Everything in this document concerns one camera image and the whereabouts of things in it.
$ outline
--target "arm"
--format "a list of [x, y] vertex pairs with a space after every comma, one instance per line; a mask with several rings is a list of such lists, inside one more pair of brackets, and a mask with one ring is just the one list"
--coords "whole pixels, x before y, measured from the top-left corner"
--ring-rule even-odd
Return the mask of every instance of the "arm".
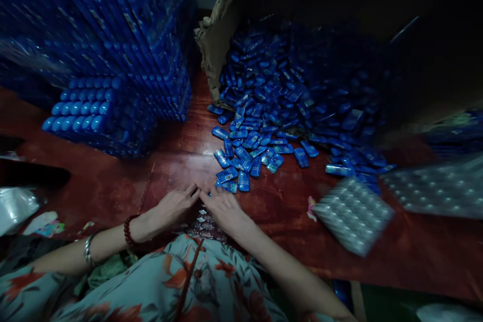
[[[157, 206], [131, 221], [129, 229], [132, 239], [136, 243], [143, 243], [166, 230], [193, 205], [199, 194], [200, 189], [196, 184], [169, 192]], [[84, 256], [85, 246], [86, 239], [82, 239], [56, 249], [32, 262], [33, 271], [82, 275], [90, 268]], [[100, 232], [92, 239], [91, 257], [98, 263], [127, 248], [124, 226], [119, 225]]]
[[267, 268], [299, 313], [319, 312], [355, 321], [328, 285], [265, 235], [231, 193], [221, 188], [210, 192], [211, 197], [203, 191], [200, 197], [218, 225]]

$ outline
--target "wooden table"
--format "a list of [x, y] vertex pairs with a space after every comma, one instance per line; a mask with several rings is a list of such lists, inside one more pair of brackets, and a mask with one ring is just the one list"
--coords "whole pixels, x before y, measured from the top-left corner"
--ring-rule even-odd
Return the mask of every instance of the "wooden table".
[[[181, 184], [214, 184], [220, 167], [213, 152], [223, 142], [211, 135], [218, 122], [206, 111], [210, 103], [200, 72], [193, 81], [188, 121], [162, 124], [148, 159], [119, 160], [46, 134], [41, 124], [48, 114], [5, 90], [0, 91], [0, 132], [27, 140], [18, 150], [27, 160], [72, 173], [40, 212], [56, 211], [66, 226], [57, 236], [74, 240], [87, 222], [95, 228], [119, 225]], [[401, 164], [431, 159], [430, 150], [420, 147], [420, 142], [406, 143], [389, 156]], [[237, 198], [274, 241], [320, 276], [483, 300], [483, 224], [405, 213], [383, 187], [383, 199], [397, 210], [396, 217], [369, 256], [358, 257], [306, 214], [309, 196], [318, 200], [338, 181], [325, 173], [327, 162], [321, 153], [301, 170], [289, 155], [275, 175], [262, 168], [251, 181], [252, 190], [238, 192]]]

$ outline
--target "bracelet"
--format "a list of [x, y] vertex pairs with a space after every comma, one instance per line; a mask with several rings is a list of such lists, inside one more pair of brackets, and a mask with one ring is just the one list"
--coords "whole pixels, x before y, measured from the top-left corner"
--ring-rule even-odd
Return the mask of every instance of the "bracelet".
[[126, 237], [126, 243], [132, 247], [137, 244], [131, 237], [131, 231], [129, 230], [129, 223], [132, 219], [135, 219], [139, 216], [139, 214], [129, 216], [126, 221], [124, 222], [124, 236]]
[[91, 243], [92, 239], [97, 235], [98, 231], [93, 232], [86, 241], [86, 246], [84, 247], [84, 256], [86, 257], [86, 262], [89, 264], [89, 267], [94, 268], [96, 263], [93, 262], [91, 257]]

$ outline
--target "cardboard box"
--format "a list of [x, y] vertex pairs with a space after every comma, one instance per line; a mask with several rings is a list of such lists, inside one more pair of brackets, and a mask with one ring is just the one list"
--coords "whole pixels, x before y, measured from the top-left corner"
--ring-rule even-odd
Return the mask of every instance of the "cardboard box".
[[[195, 30], [202, 68], [214, 104], [230, 39], [241, 19], [275, 14], [312, 28], [356, 19], [360, 31], [387, 42], [415, 16], [420, 20], [400, 42], [404, 82], [381, 89], [388, 112], [384, 142], [419, 133], [483, 99], [483, 14], [470, 0], [217, 0], [211, 17]], [[463, 46], [462, 41], [472, 46]]]

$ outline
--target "woman's left hand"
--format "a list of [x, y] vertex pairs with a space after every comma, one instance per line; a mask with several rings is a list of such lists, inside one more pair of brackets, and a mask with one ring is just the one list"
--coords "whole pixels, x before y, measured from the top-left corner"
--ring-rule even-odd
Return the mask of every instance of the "woman's left hand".
[[131, 236], [136, 243], [152, 239], [180, 220], [198, 200], [201, 189], [196, 184], [170, 191], [159, 204], [131, 221]]

